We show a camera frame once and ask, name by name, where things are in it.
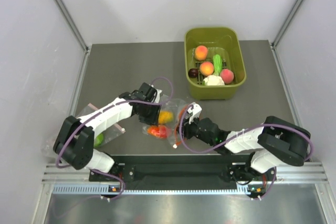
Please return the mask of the fake orange yellow mango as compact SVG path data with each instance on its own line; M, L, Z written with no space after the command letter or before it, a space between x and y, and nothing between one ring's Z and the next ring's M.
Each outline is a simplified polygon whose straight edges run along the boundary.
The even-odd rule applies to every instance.
M167 124L174 120L174 114L171 111L160 111L158 124Z

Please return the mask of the clear zip bag red seal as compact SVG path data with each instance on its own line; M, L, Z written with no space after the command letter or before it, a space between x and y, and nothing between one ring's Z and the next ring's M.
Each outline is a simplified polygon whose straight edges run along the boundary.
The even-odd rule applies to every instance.
M168 100L167 95L162 95L161 101L164 104L159 112L158 125L144 124L142 133L157 139L168 140L173 148L177 148L182 144L179 137L179 123L189 104L182 99Z

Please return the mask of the fake green cucumber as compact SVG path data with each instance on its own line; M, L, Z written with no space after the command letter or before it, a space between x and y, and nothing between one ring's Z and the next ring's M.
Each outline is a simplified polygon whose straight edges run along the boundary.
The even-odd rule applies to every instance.
M214 65L213 75L219 76L220 72L223 69L223 60L219 54L213 56L213 65Z

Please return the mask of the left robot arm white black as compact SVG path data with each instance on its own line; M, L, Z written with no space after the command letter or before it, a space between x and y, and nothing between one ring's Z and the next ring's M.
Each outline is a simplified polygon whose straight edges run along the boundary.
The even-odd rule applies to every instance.
M138 90L125 92L108 105L76 118L67 117L53 145L58 159L76 170L83 168L99 170L107 180L114 180L119 168L108 154L94 148L99 134L124 119L137 115L139 121L157 125L161 109L161 90L142 83Z

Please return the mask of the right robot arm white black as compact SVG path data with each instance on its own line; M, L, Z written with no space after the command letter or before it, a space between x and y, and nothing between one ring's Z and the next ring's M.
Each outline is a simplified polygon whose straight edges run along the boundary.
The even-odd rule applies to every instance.
M240 131L221 130L209 118L191 120L186 117L180 120L176 130L181 141L195 137L209 145L205 153L216 151L226 155L251 151L245 174L252 180L279 165L300 167L310 159L313 151L311 134L307 130L275 116L268 116L261 125Z

